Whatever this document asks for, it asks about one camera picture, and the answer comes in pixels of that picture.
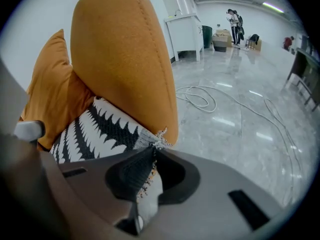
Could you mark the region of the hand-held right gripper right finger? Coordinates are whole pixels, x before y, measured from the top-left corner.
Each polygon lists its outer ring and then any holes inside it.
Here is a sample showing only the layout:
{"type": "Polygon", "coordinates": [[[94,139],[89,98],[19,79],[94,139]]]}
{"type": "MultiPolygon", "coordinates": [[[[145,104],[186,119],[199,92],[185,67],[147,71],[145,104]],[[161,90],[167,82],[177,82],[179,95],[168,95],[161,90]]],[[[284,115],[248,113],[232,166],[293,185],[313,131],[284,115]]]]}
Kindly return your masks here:
{"type": "Polygon", "coordinates": [[[232,167],[176,150],[155,155],[163,192],[143,240],[242,240],[283,210],[232,167]]]}

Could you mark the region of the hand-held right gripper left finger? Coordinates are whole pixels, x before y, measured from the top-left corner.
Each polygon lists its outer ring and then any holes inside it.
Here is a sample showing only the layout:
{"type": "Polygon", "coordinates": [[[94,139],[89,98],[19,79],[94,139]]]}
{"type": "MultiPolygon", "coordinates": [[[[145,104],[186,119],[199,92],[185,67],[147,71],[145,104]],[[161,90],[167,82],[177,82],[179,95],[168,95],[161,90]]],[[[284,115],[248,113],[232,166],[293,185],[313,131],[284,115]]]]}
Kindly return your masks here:
{"type": "Polygon", "coordinates": [[[57,164],[42,151],[40,159],[71,240],[155,240],[150,226],[139,232],[137,190],[150,172],[153,148],[101,159],[57,164]]]}

